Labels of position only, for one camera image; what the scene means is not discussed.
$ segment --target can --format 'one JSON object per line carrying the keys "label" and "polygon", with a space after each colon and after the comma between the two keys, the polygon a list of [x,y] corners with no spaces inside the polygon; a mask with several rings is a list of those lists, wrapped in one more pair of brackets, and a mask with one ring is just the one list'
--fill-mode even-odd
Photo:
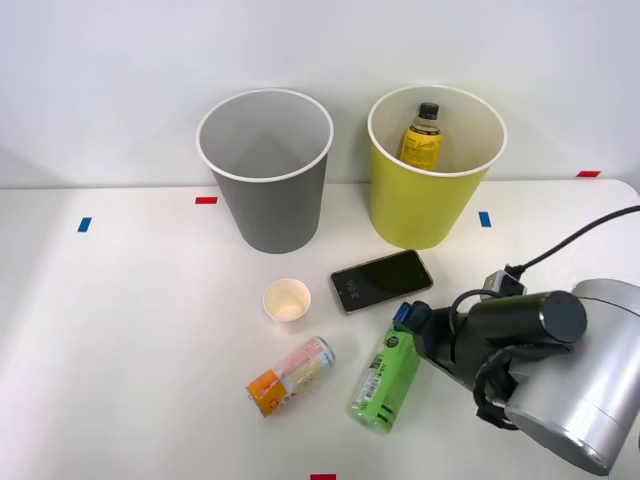
{"label": "can", "polygon": [[369,430],[389,433],[419,364],[413,335],[391,325],[358,384],[351,416]]}
{"label": "can", "polygon": [[323,377],[336,357],[322,337],[313,337],[247,386],[250,398],[265,417]]}

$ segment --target phone screen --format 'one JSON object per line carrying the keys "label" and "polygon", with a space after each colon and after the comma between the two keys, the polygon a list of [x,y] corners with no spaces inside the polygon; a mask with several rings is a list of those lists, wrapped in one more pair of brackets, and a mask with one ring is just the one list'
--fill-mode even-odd
{"label": "phone screen", "polygon": [[346,312],[433,286],[415,250],[406,250],[331,275]]}

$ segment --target bottle label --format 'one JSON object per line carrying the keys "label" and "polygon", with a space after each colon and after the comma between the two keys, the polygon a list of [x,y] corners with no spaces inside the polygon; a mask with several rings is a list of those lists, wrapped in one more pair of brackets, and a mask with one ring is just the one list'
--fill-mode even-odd
{"label": "bottle label", "polygon": [[400,159],[413,167],[435,170],[441,142],[441,133],[411,126],[404,136]]}

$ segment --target gray bin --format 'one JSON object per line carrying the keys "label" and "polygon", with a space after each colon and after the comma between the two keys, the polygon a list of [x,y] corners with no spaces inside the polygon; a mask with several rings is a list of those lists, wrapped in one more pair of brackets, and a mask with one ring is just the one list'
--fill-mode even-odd
{"label": "gray bin", "polygon": [[282,89],[224,100],[197,135],[242,237],[266,253],[291,252],[315,234],[332,141],[325,108]]}

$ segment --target black cable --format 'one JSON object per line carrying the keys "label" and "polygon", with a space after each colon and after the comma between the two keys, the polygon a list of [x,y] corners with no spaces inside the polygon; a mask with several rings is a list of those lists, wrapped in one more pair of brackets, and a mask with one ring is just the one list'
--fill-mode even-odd
{"label": "black cable", "polygon": [[515,266],[515,267],[507,266],[505,268],[505,271],[508,274],[514,276],[515,278],[517,278],[519,280],[520,277],[522,276],[522,274],[528,268],[531,268],[534,265],[537,265],[538,263],[540,263],[541,261],[549,258],[551,255],[556,253],[558,250],[566,247],[571,242],[573,242],[575,239],[577,239],[578,237],[581,237],[582,235],[587,233],[589,230],[592,230],[592,229],[596,228],[597,226],[602,225],[605,222],[608,222],[609,220],[613,220],[614,218],[622,217],[623,215],[627,215],[629,213],[634,213],[634,212],[640,212],[640,205],[635,205],[633,207],[623,208],[622,210],[616,210],[615,212],[611,212],[608,215],[605,215],[604,217],[600,217],[599,219],[594,220],[593,222],[589,223],[588,225],[585,225],[580,230],[575,232],[573,235],[568,236],[563,241],[561,241],[558,245],[556,245],[555,247],[553,247],[550,250],[547,250],[542,255],[534,258],[530,262],[527,262],[524,265],[518,265],[518,266]]}
{"label": "black cable", "polygon": [[498,292],[494,292],[493,290],[487,290],[485,288],[477,288],[475,290],[469,290],[468,292],[464,292],[458,298],[456,298],[451,306],[449,307],[449,329],[451,333],[453,333],[453,338],[451,339],[451,344],[449,345],[449,358],[451,359],[451,363],[456,363],[456,341],[458,340],[458,335],[462,330],[463,325],[466,323],[467,319],[465,318],[460,326],[456,328],[456,316],[458,315],[458,307],[462,302],[464,302],[467,298],[473,297],[474,295],[489,295],[494,298],[502,298],[503,295]]}

